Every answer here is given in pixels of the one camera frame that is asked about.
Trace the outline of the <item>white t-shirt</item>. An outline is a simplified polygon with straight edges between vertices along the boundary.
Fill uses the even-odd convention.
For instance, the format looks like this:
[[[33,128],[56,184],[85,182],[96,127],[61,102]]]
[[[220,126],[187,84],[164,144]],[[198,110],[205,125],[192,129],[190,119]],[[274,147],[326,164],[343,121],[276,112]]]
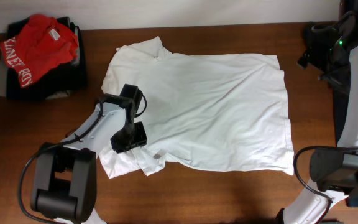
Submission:
[[[138,86],[147,144],[100,153],[109,178],[159,172],[168,162],[215,172],[274,170],[293,174],[284,71],[276,55],[185,55],[159,37],[117,48],[104,93]]]

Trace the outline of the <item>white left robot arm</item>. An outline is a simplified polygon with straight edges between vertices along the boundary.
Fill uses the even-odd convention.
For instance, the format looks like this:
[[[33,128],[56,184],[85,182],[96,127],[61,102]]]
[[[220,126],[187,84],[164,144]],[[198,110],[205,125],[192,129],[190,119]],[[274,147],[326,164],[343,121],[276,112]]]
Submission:
[[[30,198],[31,215],[17,198],[22,212],[43,223],[102,223],[94,206],[97,197],[96,160],[104,146],[120,154],[147,144],[138,111],[145,96],[125,84],[119,95],[104,94],[92,115],[60,143],[46,142],[30,158],[35,176]]]

